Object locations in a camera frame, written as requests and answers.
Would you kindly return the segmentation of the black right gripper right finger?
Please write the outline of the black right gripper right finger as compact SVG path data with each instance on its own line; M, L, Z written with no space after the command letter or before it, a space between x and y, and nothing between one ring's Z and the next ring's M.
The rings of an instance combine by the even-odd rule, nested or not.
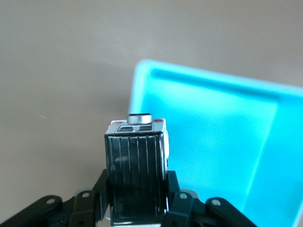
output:
M167 172L168 212L164 227L254 227L255 224L226 199L201 202L197 194L179 187L175 171Z

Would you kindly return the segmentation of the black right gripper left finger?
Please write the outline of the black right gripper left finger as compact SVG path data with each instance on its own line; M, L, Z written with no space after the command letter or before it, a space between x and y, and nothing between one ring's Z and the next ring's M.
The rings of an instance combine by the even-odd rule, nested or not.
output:
M44 196L3 223L2 227L96 227L108 207L107 171L103 170L90 190L67 201L55 195Z

